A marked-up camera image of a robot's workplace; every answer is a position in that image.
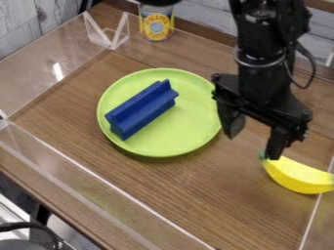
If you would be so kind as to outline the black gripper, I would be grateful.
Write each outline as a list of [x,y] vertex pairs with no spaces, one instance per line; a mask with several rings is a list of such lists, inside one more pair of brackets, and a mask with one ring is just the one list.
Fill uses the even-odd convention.
[[239,64],[237,74],[215,73],[212,99],[225,135],[233,140],[251,117],[270,127],[265,158],[278,160],[287,143],[306,139],[311,110],[291,91],[294,64]]

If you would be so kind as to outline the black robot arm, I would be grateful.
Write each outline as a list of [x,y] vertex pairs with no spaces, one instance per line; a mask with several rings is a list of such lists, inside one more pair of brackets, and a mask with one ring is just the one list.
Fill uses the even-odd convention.
[[291,88],[295,55],[311,53],[299,42],[311,12],[305,0],[229,0],[238,27],[234,51],[238,73],[215,73],[212,99],[225,135],[235,138],[251,117],[271,128],[265,157],[281,158],[293,142],[306,138],[313,113]]

